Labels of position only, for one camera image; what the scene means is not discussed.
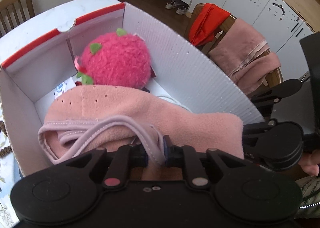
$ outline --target chair backrest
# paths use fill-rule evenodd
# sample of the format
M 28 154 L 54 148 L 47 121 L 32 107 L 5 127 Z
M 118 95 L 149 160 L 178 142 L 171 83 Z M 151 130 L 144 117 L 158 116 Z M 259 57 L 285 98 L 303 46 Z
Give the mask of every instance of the chair backrest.
M 33 10 L 32 0 L 26 0 L 29 17 L 32 18 L 35 16 L 35 12 Z M 20 10 L 22 21 L 19 20 L 19 16 L 17 13 L 17 6 L 18 10 Z M 4 33 L 8 33 L 10 30 L 15 28 L 15 25 L 19 26 L 21 23 L 25 22 L 26 15 L 23 10 L 23 6 L 21 3 L 21 0 L 1 0 L 0 1 L 0 21 L 2 24 L 2 27 L 4 29 Z
M 202 8 L 204 7 L 204 3 L 198 3 L 196 5 L 196 7 L 194 8 L 188 27 L 184 33 L 184 38 L 189 40 L 189 33 L 190 33 L 190 29 L 192 27 L 192 24 L 194 23 L 194 21 L 196 20 L 196 18 L 198 17 L 198 15 L 200 14 Z M 234 24 L 234 22 L 236 21 L 236 17 L 234 17 L 233 15 L 230 15 L 221 25 L 220 25 L 220 29 L 223 31 L 220 36 L 216 39 L 214 39 L 213 42 L 211 42 L 209 45 L 211 45 L 209 48 L 205 47 L 205 46 L 200 46 L 197 47 L 200 50 L 204 51 L 204 54 L 206 56 L 208 56 L 210 58 L 210 56 L 208 55 L 208 53 L 213 50 L 218 43 L 222 40 L 222 38 L 226 35 L 226 33 L 228 32 L 228 30 L 230 30 L 230 28 L 232 27 L 232 25 Z M 261 56 L 266 56 L 270 54 L 270 50 L 266 50 L 265 52 L 263 52 L 261 54 Z M 266 81 L 268 83 L 268 87 L 274 87 L 280 83 L 283 82 L 283 78 L 282 78 L 282 74 L 280 71 L 280 68 L 277 68 L 276 70 L 274 70 L 273 72 L 269 73 L 266 76 Z

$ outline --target white sneaker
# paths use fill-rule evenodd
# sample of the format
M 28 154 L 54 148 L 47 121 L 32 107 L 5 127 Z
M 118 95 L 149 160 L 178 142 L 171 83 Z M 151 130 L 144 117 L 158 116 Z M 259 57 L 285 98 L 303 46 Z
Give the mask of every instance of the white sneaker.
M 176 8 L 176 7 L 177 7 L 177 4 L 176 4 L 176 2 L 171 1 L 171 2 L 168 2 L 165 7 L 166 7 L 166 9 L 171 10 L 171 9 L 173 9 L 173 8 Z
M 176 10 L 176 13 L 178 13 L 179 15 L 185 15 L 187 13 L 187 8 L 184 6 L 181 6 Z

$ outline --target pink stuffed toy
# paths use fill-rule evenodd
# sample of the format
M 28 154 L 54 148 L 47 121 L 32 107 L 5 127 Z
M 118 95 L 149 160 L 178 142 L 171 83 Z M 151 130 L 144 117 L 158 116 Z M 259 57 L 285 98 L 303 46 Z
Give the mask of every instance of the pink stuffed toy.
M 151 58 L 145 42 L 123 29 L 97 37 L 75 58 L 83 84 L 142 89 L 151 75 Z

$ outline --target white table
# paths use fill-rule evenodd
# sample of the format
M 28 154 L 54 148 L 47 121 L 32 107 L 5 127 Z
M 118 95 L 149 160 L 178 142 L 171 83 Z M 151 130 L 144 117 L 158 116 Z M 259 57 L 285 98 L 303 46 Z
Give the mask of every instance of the white table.
M 120 3 L 117 0 L 74 0 L 45 11 L 0 38 L 0 63 L 53 29 L 68 31 L 76 18 Z

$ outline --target pink button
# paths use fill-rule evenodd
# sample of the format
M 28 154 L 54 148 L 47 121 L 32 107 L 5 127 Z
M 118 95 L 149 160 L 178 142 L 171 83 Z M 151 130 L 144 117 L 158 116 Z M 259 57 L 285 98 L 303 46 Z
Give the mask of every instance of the pink button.
M 120 184 L 120 180 L 117 179 L 117 178 L 114 178 L 114 177 L 111 177 L 111 178 L 107 178 L 105 181 L 104 181 L 105 185 L 107 186 L 117 186 Z

